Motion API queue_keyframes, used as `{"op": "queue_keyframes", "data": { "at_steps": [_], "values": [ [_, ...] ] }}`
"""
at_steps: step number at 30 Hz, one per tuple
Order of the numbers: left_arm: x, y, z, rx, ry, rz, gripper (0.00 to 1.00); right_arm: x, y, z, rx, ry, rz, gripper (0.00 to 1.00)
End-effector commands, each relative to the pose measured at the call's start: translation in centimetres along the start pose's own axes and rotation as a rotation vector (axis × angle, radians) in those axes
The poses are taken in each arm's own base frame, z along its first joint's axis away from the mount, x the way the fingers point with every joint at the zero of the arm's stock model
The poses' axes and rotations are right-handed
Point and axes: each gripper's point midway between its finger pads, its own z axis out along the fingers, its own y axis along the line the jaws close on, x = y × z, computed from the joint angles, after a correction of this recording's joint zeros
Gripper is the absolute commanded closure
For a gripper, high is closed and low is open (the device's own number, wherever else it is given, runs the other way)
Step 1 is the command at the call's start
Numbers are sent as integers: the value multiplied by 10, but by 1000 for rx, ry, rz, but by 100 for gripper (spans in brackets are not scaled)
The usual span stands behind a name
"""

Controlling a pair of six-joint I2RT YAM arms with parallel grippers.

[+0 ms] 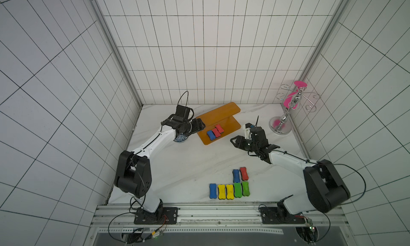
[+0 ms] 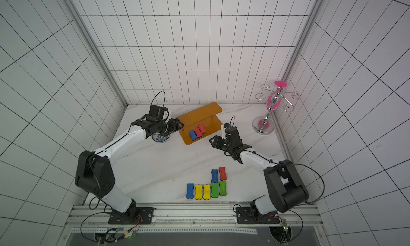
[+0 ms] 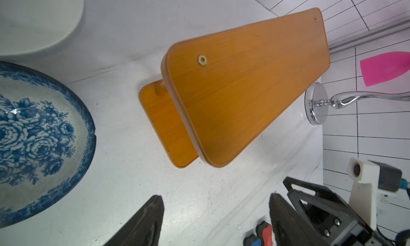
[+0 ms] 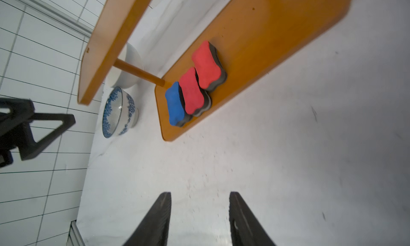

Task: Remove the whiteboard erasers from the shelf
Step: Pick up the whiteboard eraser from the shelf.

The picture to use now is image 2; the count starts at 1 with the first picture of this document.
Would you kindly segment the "red eraser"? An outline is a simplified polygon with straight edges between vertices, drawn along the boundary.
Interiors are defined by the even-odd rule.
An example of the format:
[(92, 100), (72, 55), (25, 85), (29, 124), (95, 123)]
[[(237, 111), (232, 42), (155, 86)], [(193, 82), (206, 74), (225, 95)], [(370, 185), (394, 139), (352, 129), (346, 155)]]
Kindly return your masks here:
[(202, 134), (206, 133), (206, 129), (205, 129), (205, 127), (204, 127), (203, 124), (199, 124), (199, 125), (198, 125), (198, 129), (200, 130), (200, 132), (201, 132)]
[(227, 180), (227, 175), (226, 175), (226, 169), (225, 167), (219, 167), (219, 174), (220, 174), (220, 181), (226, 181)]
[(196, 128), (194, 130), (194, 133), (195, 133), (197, 138), (201, 138), (203, 136), (203, 133), (201, 132), (201, 130), (199, 128)]

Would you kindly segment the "wooden two-tier shelf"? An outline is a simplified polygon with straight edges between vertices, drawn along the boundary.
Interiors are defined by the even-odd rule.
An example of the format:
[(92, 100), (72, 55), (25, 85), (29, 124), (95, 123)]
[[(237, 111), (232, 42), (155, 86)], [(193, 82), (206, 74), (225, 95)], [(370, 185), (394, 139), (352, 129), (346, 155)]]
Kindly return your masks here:
[[(219, 131), (223, 124), (216, 115), (221, 112), (221, 106), (218, 103), (213, 102), (177, 117), (184, 124), (184, 128), (179, 130), (179, 134), (184, 143), (190, 145)], [(201, 138), (192, 141), (189, 132), (198, 128), (199, 124), (204, 125), (206, 133), (204, 133)]]

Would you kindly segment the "green eraser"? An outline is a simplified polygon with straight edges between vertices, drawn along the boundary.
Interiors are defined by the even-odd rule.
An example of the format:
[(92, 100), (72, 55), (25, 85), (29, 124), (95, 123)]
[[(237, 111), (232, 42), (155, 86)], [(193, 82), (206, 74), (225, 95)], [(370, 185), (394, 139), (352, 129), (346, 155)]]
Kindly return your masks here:
[(219, 189), (220, 189), (220, 196), (227, 196), (226, 181), (221, 181), (219, 183)]
[(218, 198), (220, 195), (219, 183), (211, 183), (211, 197)]

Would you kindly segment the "yellow eraser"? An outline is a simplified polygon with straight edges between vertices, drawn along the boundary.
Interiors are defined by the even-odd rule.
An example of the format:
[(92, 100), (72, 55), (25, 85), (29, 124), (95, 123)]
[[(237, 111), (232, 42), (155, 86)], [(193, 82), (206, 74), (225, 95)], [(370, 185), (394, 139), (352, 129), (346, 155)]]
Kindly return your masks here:
[(211, 185), (210, 184), (204, 184), (203, 185), (203, 197), (204, 200), (210, 200), (211, 199)]
[(195, 185), (195, 195), (194, 198), (196, 200), (201, 200), (203, 198), (203, 185), (197, 184)]

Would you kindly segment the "blue eraser top shelf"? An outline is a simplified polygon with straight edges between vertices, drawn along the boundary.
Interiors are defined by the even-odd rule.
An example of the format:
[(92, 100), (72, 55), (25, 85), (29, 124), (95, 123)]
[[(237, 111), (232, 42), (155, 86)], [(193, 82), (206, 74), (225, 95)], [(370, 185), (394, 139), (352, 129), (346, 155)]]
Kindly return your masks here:
[(192, 183), (187, 184), (186, 198), (187, 199), (193, 199), (194, 198), (194, 184), (192, 184)]

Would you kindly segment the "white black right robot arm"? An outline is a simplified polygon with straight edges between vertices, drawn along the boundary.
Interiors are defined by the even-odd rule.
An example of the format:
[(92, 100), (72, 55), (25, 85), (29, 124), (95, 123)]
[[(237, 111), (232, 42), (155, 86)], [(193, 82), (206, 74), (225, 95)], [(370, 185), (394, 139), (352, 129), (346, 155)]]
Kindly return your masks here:
[(275, 161), (257, 153), (252, 146), (242, 142), (235, 126), (229, 126), (223, 132), (223, 137), (214, 136), (209, 140), (212, 148), (223, 151), (226, 156), (264, 176), (267, 194), (251, 202), (254, 216), (274, 212), (283, 214), (309, 199), (306, 186), (292, 161)]

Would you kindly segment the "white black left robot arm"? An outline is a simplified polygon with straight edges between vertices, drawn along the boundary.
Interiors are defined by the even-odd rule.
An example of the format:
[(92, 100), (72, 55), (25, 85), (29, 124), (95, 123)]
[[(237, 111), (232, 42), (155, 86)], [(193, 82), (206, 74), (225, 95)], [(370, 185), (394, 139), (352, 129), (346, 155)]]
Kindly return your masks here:
[(79, 155), (75, 185), (112, 208), (126, 224), (137, 218), (136, 202), (116, 186), (113, 167), (125, 153), (138, 143), (154, 134), (168, 136), (184, 128), (179, 119), (137, 119), (129, 130), (95, 151), (84, 151)]

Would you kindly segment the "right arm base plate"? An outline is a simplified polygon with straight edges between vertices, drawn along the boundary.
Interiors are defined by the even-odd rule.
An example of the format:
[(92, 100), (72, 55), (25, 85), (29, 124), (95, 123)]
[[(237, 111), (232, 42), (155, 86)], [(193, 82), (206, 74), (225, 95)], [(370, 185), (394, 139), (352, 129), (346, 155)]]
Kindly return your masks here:
[(241, 225), (276, 225), (280, 219), (275, 215), (262, 215), (253, 207), (235, 205), (233, 211), (236, 214), (237, 223)]

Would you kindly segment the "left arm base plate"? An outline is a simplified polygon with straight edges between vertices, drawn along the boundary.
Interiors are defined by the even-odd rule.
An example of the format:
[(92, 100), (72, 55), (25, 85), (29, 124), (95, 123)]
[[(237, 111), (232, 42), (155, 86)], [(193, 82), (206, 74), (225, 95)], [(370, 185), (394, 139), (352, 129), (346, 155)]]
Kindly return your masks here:
[(110, 213), (108, 223), (110, 225), (149, 225), (152, 223), (154, 208), (152, 207), (134, 207), (125, 213), (113, 210)]

